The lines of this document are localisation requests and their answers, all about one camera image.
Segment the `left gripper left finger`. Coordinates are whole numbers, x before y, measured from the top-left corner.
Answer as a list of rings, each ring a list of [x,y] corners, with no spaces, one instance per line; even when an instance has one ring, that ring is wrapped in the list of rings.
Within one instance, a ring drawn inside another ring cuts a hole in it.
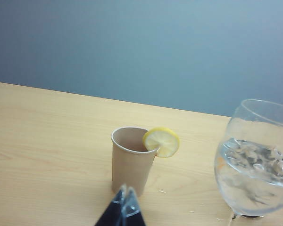
[[[122,208],[125,202],[125,184],[121,185],[108,207],[102,213],[95,226],[121,226]]]

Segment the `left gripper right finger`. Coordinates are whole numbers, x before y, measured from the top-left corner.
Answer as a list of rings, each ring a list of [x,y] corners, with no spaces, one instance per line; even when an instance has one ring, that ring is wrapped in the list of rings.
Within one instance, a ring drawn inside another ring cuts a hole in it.
[[[133,187],[129,187],[122,207],[123,226],[146,226],[138,198]]]

